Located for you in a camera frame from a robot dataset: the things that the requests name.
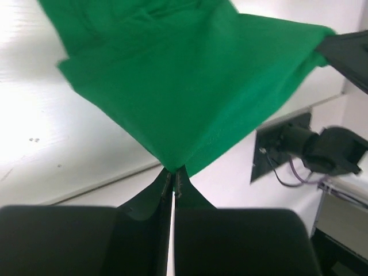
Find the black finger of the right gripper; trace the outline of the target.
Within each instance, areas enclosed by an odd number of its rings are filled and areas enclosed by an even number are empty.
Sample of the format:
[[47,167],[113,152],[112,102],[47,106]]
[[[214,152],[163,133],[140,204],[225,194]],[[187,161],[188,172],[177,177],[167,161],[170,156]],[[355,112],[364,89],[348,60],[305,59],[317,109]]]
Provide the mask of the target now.
[[316,48],[330,66],[367,93],[367,31],[326,37]]

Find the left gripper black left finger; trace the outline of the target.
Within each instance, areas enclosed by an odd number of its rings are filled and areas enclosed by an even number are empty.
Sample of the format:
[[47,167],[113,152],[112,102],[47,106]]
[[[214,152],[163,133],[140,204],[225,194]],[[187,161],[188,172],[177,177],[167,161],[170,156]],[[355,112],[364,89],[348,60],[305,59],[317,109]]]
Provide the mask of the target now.
[[1,208],[2,275],[165,275],[167,170],[123,205]]

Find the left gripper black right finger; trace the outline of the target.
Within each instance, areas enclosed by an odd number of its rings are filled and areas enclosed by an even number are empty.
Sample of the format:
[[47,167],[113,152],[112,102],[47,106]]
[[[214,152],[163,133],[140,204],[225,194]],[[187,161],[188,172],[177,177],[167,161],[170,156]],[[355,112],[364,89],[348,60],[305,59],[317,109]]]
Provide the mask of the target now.
[[175,173],[175,275],[321,275],[303,221],[289,209],[218,209]]

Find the green t shirt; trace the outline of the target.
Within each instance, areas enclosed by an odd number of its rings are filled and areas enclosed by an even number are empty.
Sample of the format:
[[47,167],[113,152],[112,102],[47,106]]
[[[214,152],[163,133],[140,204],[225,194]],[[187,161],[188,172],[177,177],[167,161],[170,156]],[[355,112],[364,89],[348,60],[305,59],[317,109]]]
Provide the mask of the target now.
[[326,60],[326,26],[230,1],[41,1],[58,68],[171,172],[196,174],[279,110]]

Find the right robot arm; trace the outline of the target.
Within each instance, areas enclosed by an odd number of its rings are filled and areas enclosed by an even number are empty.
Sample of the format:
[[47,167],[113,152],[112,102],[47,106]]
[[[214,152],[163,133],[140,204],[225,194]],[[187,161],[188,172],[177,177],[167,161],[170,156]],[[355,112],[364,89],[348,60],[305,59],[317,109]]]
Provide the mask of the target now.
[[[316,50],[330,66],[367,92],[367,31],[329,36]],[[316,133],[288,124],[282,128],[278,149],[301,159],[314,173],[359,174],[358,163],[367,152],[367,140],[342,127],[333,126]]]

